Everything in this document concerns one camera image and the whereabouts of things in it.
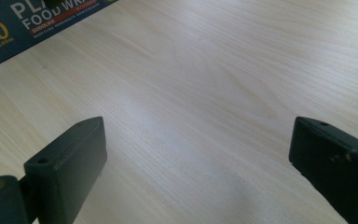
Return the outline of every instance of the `box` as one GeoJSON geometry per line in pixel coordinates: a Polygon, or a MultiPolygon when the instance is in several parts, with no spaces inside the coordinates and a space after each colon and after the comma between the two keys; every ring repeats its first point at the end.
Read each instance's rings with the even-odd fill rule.
{"type": "Polygon", "coordinates": [[[0,0],[0,63],[117,0],[0,0]]]}

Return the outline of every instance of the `wooden table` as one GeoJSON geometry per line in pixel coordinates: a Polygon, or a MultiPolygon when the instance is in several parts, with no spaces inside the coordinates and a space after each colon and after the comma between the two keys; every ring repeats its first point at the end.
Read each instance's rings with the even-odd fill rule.
{"type": "Polygon", "coordinates": [[[0,175],[100,115],[76,223],[345,223],[287,157],[296,116],[358,137],[358,1],[120,0],[0,64],[0,175]]]}

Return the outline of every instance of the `food wrap box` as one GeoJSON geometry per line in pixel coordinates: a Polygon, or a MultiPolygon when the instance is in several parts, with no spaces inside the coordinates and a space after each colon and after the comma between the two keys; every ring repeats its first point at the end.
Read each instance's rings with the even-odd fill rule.
{"type": "Polygon", "coordinates": [[[116,1],[0,0],[0,63],[116,1]]]}

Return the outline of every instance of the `light wood surface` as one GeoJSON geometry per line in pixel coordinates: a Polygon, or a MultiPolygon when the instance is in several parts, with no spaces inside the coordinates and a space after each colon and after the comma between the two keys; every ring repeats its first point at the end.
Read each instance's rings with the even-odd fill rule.
{"type": "Polygon", "coordinates": [[[0,64],[0,175],[103,116],[76,223],[346,223],[288,161],[296,116],[358,137],[358,1],[120,0],[0,64]]]}

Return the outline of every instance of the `black plastic part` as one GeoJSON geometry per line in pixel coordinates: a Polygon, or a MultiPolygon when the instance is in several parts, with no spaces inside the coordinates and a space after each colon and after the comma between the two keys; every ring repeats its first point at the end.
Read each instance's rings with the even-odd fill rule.
{"type": "Polygon", "coordinates": [[[358,139],[316,120],[297,118],[289,161],[350,224],[358,224],[358,139]]]}
{"type": "Polygon", "coordinates": [[[106,163],[103,118],[74,125],[25,164],[26,176],[0,176],[0,224],[73,223],[106,163]]]}

